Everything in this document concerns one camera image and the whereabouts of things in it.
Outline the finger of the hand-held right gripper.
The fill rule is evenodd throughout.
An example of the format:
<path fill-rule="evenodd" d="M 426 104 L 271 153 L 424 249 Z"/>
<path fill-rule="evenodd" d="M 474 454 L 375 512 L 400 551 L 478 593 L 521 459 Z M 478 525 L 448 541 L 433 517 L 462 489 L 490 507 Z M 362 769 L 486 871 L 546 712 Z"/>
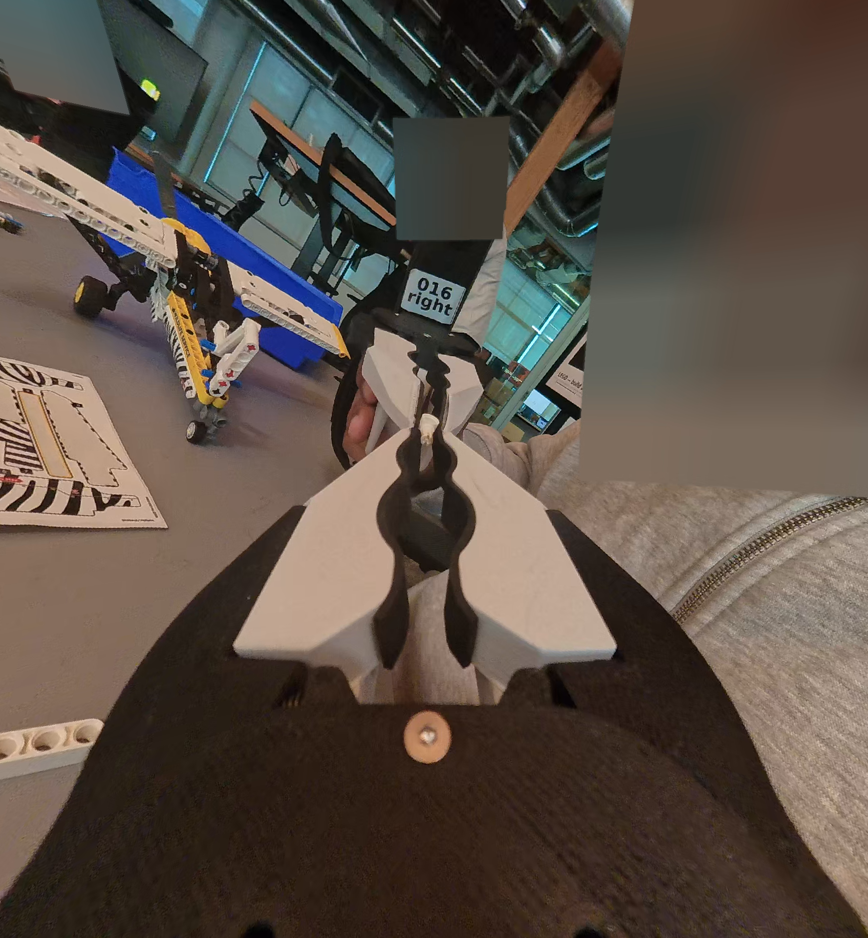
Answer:
<path fill-rule="evenodd" d="M 475 365 L 464 358 L 436 356 L 430 363 L 430 438 L 459 437 L 476 410 L 483 386 Z"/>
<path fill-rule="evenodd" d="M 433 424 L 433 390 L 424 369 L 417 370 L 412 359 L 415 345 L 405 338 L 376 327 L 372 343 L 363 358 L 363 377 L 368 389 L 377 398 L 372 419 L 367 453 L 402 429 L 418 423 Z"/>

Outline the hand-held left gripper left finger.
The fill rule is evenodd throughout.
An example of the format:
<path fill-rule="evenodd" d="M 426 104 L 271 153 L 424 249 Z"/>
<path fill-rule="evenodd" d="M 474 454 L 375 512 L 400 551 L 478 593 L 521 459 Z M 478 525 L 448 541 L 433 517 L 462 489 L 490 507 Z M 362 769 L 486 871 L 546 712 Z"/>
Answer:
<path fill-rule="evenodd" d="M 417 475 L 417 431 L 399 431 L 315 495 L 233 643 L 246 659 L 392 670 L 409 627 L 399 543 Z"/>

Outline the white lego beam with holes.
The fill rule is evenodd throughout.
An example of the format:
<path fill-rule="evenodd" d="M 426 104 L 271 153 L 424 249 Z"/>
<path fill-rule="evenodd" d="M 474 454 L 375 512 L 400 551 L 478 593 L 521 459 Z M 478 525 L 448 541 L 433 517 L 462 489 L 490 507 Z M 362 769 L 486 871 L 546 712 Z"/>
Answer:
<path fill-rule="evenodd" d="M 88 719 L 0 732 L 0 781 L 84 763 L 103 729 Z"/>

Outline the grey zip sweatshirt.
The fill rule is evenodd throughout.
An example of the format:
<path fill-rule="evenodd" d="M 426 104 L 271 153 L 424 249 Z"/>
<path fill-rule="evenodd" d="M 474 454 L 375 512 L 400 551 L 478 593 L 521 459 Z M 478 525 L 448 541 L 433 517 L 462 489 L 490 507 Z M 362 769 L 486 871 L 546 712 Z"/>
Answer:
<path fill-rule="evenodd" d="M 580 423 L 462 440 L 571 522 L 694 641 L 803 841 L 868 930 L 868 498 L 579 477 Z"/>

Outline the black monitor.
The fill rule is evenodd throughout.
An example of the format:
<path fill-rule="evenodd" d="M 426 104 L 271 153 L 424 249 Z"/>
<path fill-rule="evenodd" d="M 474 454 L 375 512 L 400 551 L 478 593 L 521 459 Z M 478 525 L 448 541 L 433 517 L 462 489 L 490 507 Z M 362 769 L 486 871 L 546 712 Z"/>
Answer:
<path fill-rule="evenodd" d="M 99 1 L 112 53 L 131 80 L 158 94 L 147 126 L 181 154 L 198 110 L 197 93 L 207 62 L 173 31 L 131 2 Z"/>

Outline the person's right hand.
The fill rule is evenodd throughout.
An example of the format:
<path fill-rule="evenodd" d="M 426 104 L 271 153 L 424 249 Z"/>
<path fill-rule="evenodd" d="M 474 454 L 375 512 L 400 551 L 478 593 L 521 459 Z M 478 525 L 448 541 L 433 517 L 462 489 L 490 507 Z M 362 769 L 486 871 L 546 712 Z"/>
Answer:
<path fill-rule="evenodd" d="M 378 398 L 368 386 L 360 371 L 356 375 L 356 389 L 347 413 L 342 446 L 351 461 L 357 463 L 367 455 L 371 429 L 378 408 Z"/>

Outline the black standing desk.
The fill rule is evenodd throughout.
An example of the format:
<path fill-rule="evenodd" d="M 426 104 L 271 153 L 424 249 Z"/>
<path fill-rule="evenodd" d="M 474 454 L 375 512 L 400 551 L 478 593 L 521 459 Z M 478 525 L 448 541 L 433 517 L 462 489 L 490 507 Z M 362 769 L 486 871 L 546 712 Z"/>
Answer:
<path fill-rule="evenodd" d="M 260 167 L 265 170 L 269 180 L 279 185 L 283 195 L 287 195 L 293 204 L 314 220 L 310 233 L 290 266 L 291 271 L 314 284 L 314 275 L 320 272 L 327 258 L 318 231 L 319 208 L 316 201 L 316 183 L 323 149 L 308 144 L 261 104 L 253 103 L 250 112 L 266 140 L 258 156 Z M 406 266 L 412 250 L 395 236 L 393 195 L 359 158 L 344 148 L 343 156 L 332 170 L 333 195 L 354 217 L 370 226 L 367 238 L 370 255 L 363 260 L 379 256 L 393 264 L 394 268 Z M 354 269 L 340 262 L 334 270 L 334 274 L 338 273 L 336 283 L 332 282 L 331 277 L 332 285 L 338 287 L 344 275 Z"/>

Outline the lego airplane model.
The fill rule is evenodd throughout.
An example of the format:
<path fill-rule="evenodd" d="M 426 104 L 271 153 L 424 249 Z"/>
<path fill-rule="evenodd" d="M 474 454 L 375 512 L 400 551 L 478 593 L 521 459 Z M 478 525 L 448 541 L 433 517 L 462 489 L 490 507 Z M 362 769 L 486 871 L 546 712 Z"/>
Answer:
<path fill-rule="evenodd" d="M 167 331 L 183 393 L 195 419 L 185 437 L 202 444 L 224 426 L 228 394 L 260 350 L 263 324 L 315 332 L 320 344 L 346 351 L 337 326 L 303 318 L 271 284 L 216 255 L 176 215 L 155 217 L 59 156 L 0 125 L 0 184 L 28 196 L 44 213 L 65 217 L 117 281 L 85 276 L 74 310 L 92 319 L 115 310 L 125 294 L 150 302 Z"/>

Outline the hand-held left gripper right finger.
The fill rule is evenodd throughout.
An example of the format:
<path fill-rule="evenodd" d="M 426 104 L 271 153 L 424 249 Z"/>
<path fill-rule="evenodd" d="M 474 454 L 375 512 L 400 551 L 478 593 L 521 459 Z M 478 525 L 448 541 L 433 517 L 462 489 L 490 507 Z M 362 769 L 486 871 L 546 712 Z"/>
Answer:
<path fill-rule="evenodd" d="M 458 664 L 505 689 L 521 670 L 610 660 L 616 640 L 542 504 L 451 433 L 439 433 L 439 471 Z"/>

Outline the blue plastic bin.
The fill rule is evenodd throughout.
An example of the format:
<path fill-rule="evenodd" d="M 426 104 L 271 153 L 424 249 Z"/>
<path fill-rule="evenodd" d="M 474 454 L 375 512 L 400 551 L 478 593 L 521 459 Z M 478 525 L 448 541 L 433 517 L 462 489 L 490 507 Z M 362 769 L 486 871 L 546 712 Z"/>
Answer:
<path fill-rule="evenodd" d="M 157 181 L 151 170 L 144 168 L 121 150 L 115 150 L 108 177 L 108 186 L 139 205 L 155 217 L 162 217 Z M 342 307 L 317 287 L 276 261 L 242 234 L 232 231 L 216 215 L 203 211 L 183 194 L 175 194 L 178 219 L 196 231 L 212 251 L 247 271 L 258 284 L 271 284 L 286 295 L 280 303 L 290 306 L 303 318 L 321 317 L 338 326 Z M 315 332 L 306 327 L 297 331 L 273 325 L 262 330 L 262 351 L 291 369 L 300 369 L 306 362 L 318 361 L 330 352 L 346 358 L 346 351 L 336 345 L 320 344 Z"/>

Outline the zebra sticker sheet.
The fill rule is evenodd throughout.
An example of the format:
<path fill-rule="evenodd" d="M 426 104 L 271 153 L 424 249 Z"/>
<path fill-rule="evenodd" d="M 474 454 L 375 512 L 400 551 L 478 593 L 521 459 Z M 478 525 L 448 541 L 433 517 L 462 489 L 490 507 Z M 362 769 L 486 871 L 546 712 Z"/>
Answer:
<path fill-rule="evenodd" d="M 0 526 L 168 528 L 88 377 L 0 356 Z"/>

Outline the black office chair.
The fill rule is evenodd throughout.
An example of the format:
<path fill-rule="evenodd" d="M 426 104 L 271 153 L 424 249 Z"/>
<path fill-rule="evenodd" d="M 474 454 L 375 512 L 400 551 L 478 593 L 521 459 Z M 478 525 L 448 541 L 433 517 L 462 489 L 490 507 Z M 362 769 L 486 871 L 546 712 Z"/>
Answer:
<path fill-rule="evenodd" d="M 316 183 L 318 231 L 327 258 L 320 272 L 314 275 L 314 284 L 321 287 L 330 297 L 335 297 L 338 293 L 338 287 L 331 283 L 337 265 L 344 262 L 346 267 L 357 268 L 361 261 L 370 255 L 367 244 L 370 226 L 360 218 L 354 217 L 333 195 L 332 170 L 343 156 L 344 149 L 339 136 L 332 133 L 323 147 Z"/>

